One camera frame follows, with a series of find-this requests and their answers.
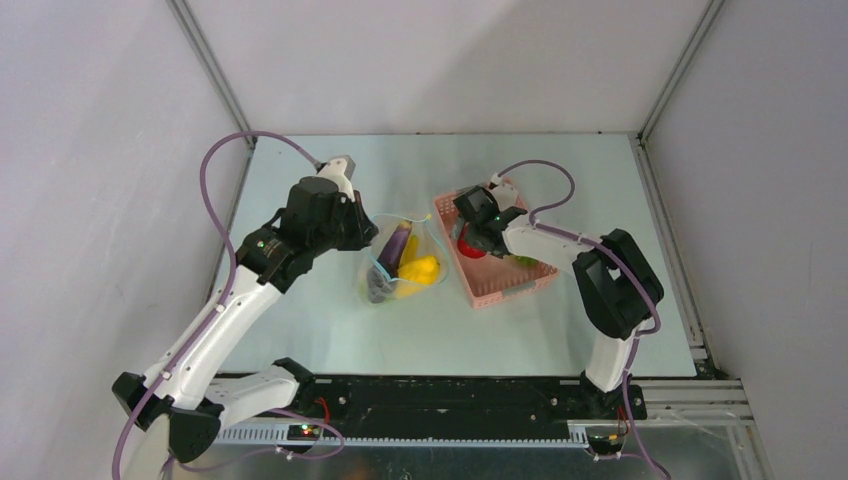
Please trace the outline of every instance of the plastic bag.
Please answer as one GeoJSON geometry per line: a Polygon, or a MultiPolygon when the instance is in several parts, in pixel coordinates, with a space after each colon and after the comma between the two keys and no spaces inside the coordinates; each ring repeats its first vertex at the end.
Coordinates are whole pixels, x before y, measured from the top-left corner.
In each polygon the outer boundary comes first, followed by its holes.
{"type": "Polygon", "coordinates": [[[432,230],[430,215],[416,219],[380,213],[371,221],[380,233],[367,250],[359,275],[368,303],[408,297],[447,278],[447,250],[432,230]]]}

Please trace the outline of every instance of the purple eggplant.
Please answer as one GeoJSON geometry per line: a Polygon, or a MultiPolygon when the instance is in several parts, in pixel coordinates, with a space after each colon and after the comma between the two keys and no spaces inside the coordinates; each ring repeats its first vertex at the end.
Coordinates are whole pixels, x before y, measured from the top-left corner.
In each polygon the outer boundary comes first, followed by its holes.
{"type": "Polygon", "coordinates": [[[389,241],[377,257],[377,263],[386,269],[392,277],[397,277],[397,270],[400,267],[400,257],[403,255],[403,250],[406,248],[406,242],[409,241],[409,235],[412,233],[412,222],[402,220],[389,241]]]}

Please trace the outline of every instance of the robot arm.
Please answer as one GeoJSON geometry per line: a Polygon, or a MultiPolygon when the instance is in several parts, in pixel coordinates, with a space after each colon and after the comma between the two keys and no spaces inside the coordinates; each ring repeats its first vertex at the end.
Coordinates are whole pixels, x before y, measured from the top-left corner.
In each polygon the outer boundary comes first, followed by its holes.
{"type": "MultiPolygon", "coordinates": [[[[468,223],[465,242],[497,257],[535,258],[575,277],[586,314],[597,329],[583,376],[601,394],[612,392],[621,384],[635,332],[650,317],[649,309],[629,279],[613,276],[616,266],[606,255],[556,233],[556,228],[534,226],[527,211],[515,206],[517,198],[512,185],[494,182],[489,188],[473,187],[458,196],[454,204],[461,220],[468,223]]],[[[609,235],[580,234],[578,238],[612,250],[634,272],[654,304],[662,299],[662,285],[630,234],[616,229],[609,235]]]]}
{"type": "Polygon", "coordinates": [[[146,431],[157,417],[167,415],[169,450],[180,462],[200,456],[221,429],[286,407],[295,397],[303,368],[291,361],[277,361],[264,372],[238,380],[210,383],[244,333],[312,268],[316,257],[331,249],[360,250],[370,245],[377,227],[350,183],[353,169],[349,157],[334,158],[292,187],[286,208],[247,235],[236,252],[235,280],[227,300],[218,303],[219,289],[144,375],[124,372],[113,384],[113,393],[130,413],[162,375],[136,425],[146,431]],[[172,356],[212,310],[218,313],[211,323],[166,371],[172,356]]]}

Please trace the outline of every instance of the light blue table surface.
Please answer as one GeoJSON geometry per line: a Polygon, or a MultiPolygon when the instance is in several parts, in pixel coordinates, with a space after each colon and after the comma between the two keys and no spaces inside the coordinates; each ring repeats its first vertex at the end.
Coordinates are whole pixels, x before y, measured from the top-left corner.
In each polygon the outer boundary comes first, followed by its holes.
{"type": "MultiPolygon", "coordinates": [[[[346,154],[366,212],[434,213],[435,196],[488,180],[518,160],[540,158],[567,168],[574,198],[540,218],[575,231],[629,231],[665,286],[662,330],[643,339],[637,376],[694,376],[695,369],[648,201],[626,135],[342,135],[298,136],[319,160],[346,154]]],[[[260,139],[247,174],[232,238],[236,248],[285,206],[291,186],[313,173],[294,150],[260,139]]],[[[527,203],[567,192],[553,169],[510,174],[527,203]]],[[[313,372],[406,375],[578,375],[594,328],[577,284],[561,275],[541,292],[472,310],[453,262],[436,288],[390,304],[366,304],[357,291],[363,252],[328,252],[244,336],[222,370],[263,370],[292,357],[313,372]]],[[[219,272],[218,281],[223,280],[219,272]]]]}

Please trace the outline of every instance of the pink plastic basket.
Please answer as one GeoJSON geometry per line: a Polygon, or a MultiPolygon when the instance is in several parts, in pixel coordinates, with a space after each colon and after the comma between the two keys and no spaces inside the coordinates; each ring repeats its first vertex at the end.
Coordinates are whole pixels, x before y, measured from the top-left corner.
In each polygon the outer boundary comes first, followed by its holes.
{"type": "MultiPolygon", "coordinates": [[[[451,230],[459,212],[453,204],[458,192],[439,195],[433,200],[439,212],[439,226],[447,241],[448,250],[458,266],[459,276],[465,293],[474,308],[488,307],[506,299],[541,290],[551,284],[559,275],[556,268],[539,262],[527,267],[508,258],[500,259],[491,255],[483,258],[468,258],[456,249],[456,240],[451,238],[451,230]]],[[[516,202],[524,208],[521,197],[516,202]]]]}

